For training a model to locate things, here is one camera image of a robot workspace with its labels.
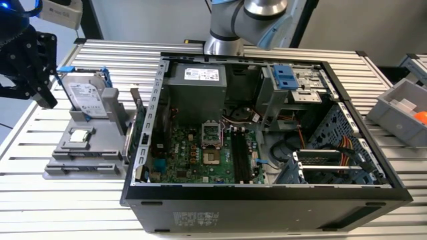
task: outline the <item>power cable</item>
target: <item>power cable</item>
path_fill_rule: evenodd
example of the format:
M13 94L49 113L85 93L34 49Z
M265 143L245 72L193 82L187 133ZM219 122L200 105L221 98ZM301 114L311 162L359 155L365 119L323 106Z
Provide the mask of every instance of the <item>power cable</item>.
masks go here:
M211 9L211 6L208 4L208 0L204 0L204 3L205 3L205 6L207 6L207 9L208 9L208 12L212 14L212 9Z
M13 127L10 127L9 125L2 124L1 122L0 122L0 126L8 128L8 129L13 129Z

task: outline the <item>metal rail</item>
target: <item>metal rail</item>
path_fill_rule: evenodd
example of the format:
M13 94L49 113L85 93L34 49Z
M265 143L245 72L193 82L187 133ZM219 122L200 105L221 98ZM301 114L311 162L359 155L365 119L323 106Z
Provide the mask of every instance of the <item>metal rail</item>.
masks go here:
M88 40L76 45L62 65L98 69L106 66L118 99L133 108L130 88L138 88L148 103L160 52L201 53L199 44L129 43ZM248 57L327 61L364 116L391 83L368 57L353 51L279 48L263 51L245 47ZM30 104L0 147L1 239L427 239L427 150L408 148L387 131L365 120L413 202L348 233L197 233L146 235L132 211L118 205L122 180L44 180L41 173L60 141L70 104L54 86L54 109Z

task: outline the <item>case label sticker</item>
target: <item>case label sticker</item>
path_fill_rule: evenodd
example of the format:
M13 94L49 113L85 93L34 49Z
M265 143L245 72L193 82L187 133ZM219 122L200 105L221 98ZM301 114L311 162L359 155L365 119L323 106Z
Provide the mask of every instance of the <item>case label sticker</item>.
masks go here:
M70 94L80 111L90 117L106 117L105 108L96 87L89 83L69 83Z
M177 226L216 226L220 218L219 212L174 211L173 219Z
M184 80L219 81L220 71L217 69L187 68Z

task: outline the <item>blue plastic clip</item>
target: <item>blue plastic clip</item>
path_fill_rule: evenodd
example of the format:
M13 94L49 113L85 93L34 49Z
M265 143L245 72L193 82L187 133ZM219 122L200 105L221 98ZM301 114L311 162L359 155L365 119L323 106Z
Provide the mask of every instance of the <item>blue plastic clip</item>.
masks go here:
M288 65L273 65L272 75L281 90L296 90L300 86L293 76L293 71Z
M104 73L105 76L105 86L106 88L112 88L113 87L113 83L112 83L112 79L109 77L109 71L108 68L104 66L100 71Z
M74 66L61 66L57 72L60 73L72 73L76 70Z
M268 164L268 160L260 160L259 158L255 159L255 162L260 164Z

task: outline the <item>yellow wires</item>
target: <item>yellow wires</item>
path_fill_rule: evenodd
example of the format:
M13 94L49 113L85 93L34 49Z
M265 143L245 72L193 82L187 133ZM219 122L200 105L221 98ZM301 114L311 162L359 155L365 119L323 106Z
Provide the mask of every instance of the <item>yellow wires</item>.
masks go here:
M341 148L349 148L351 150L353 149L353 143L352 141L349 140L349 138L347 136L341 136L341 140L340 140L340 143L337 145L339 147ZM348 160L349 160L349 157L344 155L344 153L340 154L340 166L347 166L348 165Z
M344 138L347 139L347 143L348 143L348 145L349 145L349 146L347 146L347 147L349 147L349 149L352 150L352 149L353 149L353 143L352 143L352 141L349 140L348 137L344 136ZM347 156L347 157L345 157L345 161L344 161L344 166L348 166L348 160L349 160L349 157Z
M299 141L300 141L300 149L305 149L305 143L304 143L304 138L303 138L303 133L301 133L301 123L297 121L297 135L299 135Z

